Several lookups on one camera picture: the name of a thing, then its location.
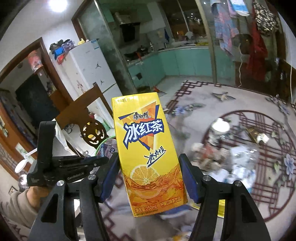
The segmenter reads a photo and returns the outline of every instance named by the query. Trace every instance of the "iced tea carton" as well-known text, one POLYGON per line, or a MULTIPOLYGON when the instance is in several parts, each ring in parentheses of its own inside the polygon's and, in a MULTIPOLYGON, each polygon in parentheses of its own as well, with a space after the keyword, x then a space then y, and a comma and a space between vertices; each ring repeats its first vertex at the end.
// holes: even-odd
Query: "iced tea carton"
POLYGON ((182 173, 157 93, 112 99, 117 148, 135 217, 187 203, 182 173))

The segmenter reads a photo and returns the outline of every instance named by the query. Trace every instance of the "lemon slice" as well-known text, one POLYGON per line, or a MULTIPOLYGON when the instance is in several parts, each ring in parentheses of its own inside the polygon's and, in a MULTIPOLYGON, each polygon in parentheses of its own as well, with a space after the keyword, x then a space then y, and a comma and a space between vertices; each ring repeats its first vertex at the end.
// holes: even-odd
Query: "lemon slice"
POLYGON ((147 185, 158 177, 158 173, 152 167, 136 166, 130 174, 130 178, 139 185, 147 185))

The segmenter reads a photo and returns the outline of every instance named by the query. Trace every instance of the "red garment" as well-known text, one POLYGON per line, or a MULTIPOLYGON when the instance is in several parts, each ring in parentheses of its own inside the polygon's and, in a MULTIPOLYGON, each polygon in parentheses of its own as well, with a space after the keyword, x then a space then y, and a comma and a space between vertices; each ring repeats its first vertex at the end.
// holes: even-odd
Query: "red garment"
POLYGON ((265 58, 268 57, 268 52, 255 20, 252 21, 251 35, 253 42, 250 46, 250 58, 247 70, 251 73, 253 79, 264 81, 266 73, 265 58))

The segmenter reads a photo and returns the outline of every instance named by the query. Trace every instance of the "white cord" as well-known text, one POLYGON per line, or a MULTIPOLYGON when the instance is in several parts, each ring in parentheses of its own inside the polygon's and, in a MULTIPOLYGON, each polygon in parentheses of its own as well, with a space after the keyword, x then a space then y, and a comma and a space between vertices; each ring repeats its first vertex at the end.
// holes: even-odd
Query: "white cord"
POLYGON ((240 50, 240 45, 241 45, 241 44, 239 44, 239 52, 240 52, 240 54, 241 54, 241 65, 240 65, 240 67, 239 67, 239 82, 240 82, 240 86, 239 86, 239 87, 242 86, 241 72, 240 72, 240 69, 241 69, 241 67, 242 67, 242 52, 241 52, 241 50, 240 50))
POLYGON ((293 64, 293 60, 292 60, 292 58, 291 58, 291 71, 290 71, 291 104, 293 104, 293 95, 292 95, 292 64, 293 64))

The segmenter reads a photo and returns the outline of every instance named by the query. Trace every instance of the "ceiling light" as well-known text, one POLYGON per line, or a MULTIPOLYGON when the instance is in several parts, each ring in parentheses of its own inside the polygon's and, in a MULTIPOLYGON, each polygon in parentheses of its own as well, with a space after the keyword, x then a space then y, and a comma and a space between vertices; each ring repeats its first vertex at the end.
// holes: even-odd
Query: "ceiling light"
POLYGON ((63 12, 66 10, 67 0, 49 0, 48 5, 54 12, 63 12))

